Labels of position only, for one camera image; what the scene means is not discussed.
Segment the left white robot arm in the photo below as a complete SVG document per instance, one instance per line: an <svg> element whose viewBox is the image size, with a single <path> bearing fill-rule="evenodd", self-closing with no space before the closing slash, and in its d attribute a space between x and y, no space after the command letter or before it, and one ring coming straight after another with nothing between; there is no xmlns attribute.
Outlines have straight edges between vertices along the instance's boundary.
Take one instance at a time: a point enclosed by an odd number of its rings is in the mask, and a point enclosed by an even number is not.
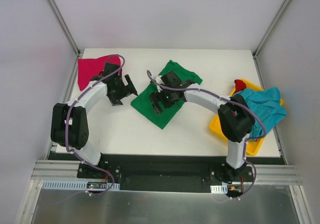
<svg viewBox="0 0 320 224"><path fill-rule="evenodd" d="M138 92L128 74L122 75L122 67L106 63L104 70L91 78L87 87L74 99L57 103L53 107L51 140L65 147L66 151L79 157L89 165L88 172L101 178L106 167L100 163L102 154L89 142L87 115L104 97L112 106L122 105L122 99Z"/></svg>

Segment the green t shirt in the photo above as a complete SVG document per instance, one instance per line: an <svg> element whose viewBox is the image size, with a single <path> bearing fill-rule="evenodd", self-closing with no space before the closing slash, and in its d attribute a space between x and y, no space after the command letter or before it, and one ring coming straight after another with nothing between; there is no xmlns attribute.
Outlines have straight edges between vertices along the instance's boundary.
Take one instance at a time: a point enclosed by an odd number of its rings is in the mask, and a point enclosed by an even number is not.
<svg viewBox="0 0 320 224"><path fill-rule="evenodd" d="M195 72L185 69L179 63L172 60L166 64L158 75L164 75L169 71L174 71L182 81L189 79L197 84L201 84L203 81ZM161 114L155 114L152 102L149 99L149 95L155 91L157 91L156 85L150 83L143 92L132 100L131 106L157 127L164 129L178 110L183 106L184 101L179 100L170 108L164 108L163 105L160 105L163 112Z"/></svg>

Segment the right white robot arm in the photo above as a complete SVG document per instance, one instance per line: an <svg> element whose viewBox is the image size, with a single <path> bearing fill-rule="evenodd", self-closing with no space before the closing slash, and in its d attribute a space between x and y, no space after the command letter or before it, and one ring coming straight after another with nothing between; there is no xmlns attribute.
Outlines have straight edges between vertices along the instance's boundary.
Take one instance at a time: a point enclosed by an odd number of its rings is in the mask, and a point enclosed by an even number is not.
<svg viewBox="0 0 320 224"><path fill-rule="evenodd" d="M222 133L228 140L228 152L225 165L215 171L215 177L228 184L241 178L246 167L246 140L255 123L243 97L221 97L202 89L193 80L181 80L174 71L154 77L147 71L147 76L156 85L156 91L149 95L155 114L161 114L163 107L170 108L183 101L200 105L218 115Z"/></svg>

